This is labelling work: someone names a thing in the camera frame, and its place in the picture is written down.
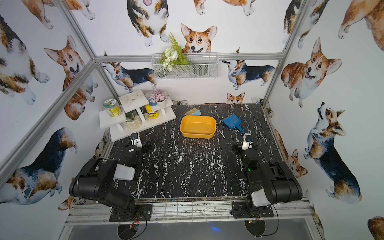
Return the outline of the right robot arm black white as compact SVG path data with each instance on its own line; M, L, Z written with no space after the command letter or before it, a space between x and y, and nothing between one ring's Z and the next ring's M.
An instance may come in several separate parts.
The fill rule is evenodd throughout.
M258 149L233 145L232 151L243 163L244 181L248 184L246 203L250 207L264 207L299 201L303 191L284 161L264 163Z

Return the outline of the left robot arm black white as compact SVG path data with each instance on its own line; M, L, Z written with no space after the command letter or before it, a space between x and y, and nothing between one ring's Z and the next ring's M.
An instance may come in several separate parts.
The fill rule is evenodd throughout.
M69 193L72 197L97 201L111 208L114 216L133 219L139 215L134 197L117 190L114 180L132 181L139 176L144 153L151 151L150 144L143 147L126 145L119 160L92 158L72 180Z

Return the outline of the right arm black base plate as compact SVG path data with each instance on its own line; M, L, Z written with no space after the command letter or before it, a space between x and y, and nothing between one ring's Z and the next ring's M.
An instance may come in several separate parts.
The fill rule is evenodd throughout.
M235 219L272 218L274 216L271 205L255 207L252 204L248 204L246 202L232 202L232 209L230 210L230 214Z

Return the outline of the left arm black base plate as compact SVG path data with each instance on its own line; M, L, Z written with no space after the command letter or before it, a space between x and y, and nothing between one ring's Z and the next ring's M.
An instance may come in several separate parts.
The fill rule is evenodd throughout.
M153 211L153 205L139 204L133 210L110 209L111 215L109 222L135 222L149 221Z

